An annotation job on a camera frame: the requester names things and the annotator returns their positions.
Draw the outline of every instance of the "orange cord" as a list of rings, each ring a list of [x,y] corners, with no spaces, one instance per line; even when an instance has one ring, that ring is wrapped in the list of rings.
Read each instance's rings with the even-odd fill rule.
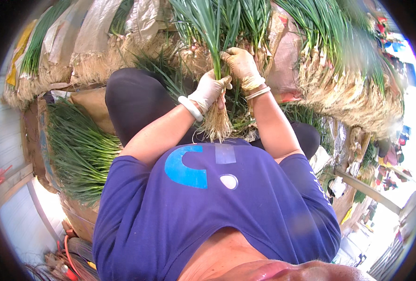
[[[80,278],[82,277],[78,271],[76,270],[75,266],[72,264],[72,260],[70,259],[70,255],[69,255],[69,251],[67,249],[67,239],[69,238],[69,236],[65,236],[65,250],[66,250],[66,256],[68,257],[68,261],[70,263],[70,266],[72,267],[72,269],[78,274],[78,276],[80,276]]]

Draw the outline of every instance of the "bracelet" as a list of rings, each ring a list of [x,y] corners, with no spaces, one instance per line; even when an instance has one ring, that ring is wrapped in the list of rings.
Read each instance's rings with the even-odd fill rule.
[[[264,94],[264,93],[269,92],[270,90],[271,90],[271,88],[270,88],[269,86],[267,86],[267,87],[265,87],[264,89],[259,90],[258,92],[253,93],[253,94],[251,94],[251,95],[249,95],[249,96],[245,97],[245,99],[246,99],[246,100],[251,100],[252,98],[256,98],[257,96],[259,96],[260,94]]]
[[[204,117],[200,113],[199,109],[185,96],[178,97],[178,102],[182,104],[186,109],[191,112],[191,114],[195,117],[195,119],[201,122]]]

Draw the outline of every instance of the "latex glove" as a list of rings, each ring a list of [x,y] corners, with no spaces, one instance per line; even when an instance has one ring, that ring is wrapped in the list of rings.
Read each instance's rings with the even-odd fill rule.
[[[188,96],[188,99],[195,101],[202,109],[202,114],[205,114],[208,108],[216,100],[219,109],[225,106],[225,88],[231,89],[231,76],[225,76],[221,80],[216,80],[214,70],[210,70],[200,78],[199,85],[194,93]]]
[[[245,91],[253,90],[266,81],[258,72],[255,60],[248,51],[232,47],[220,54],[221,59],[228,64],[234,75],[242,81],[242,88]]]

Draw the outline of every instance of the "rubber band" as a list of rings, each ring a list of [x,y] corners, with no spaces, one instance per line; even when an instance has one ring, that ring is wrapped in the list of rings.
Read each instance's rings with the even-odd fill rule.
[[[256,92],[256,93],[253,93],[253,94],[251,94],[251,95],[248,95],[247,97],[245,97],[245,99],[246,99],[246,100],[251,100],[252,98],[256,98],[257,96],[259,96],[259,95],[261,95],[261,94],[264,94],[264,93],[269,92],[270,90],[271,90],[271,88],[270,88],[269,86],[267,86],[267,87],[265,87],[264,89],[259,90],[259,91],[258,91],[258,92]]]

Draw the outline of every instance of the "tire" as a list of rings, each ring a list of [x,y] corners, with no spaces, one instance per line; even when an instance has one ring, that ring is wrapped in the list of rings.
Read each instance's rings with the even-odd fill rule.
[[[93,245],[81,238],[71,238],[68,241],[68,251],[69,253],[74,253],[78,256],[81,256],[83,259],[94,262],[93,258]]]

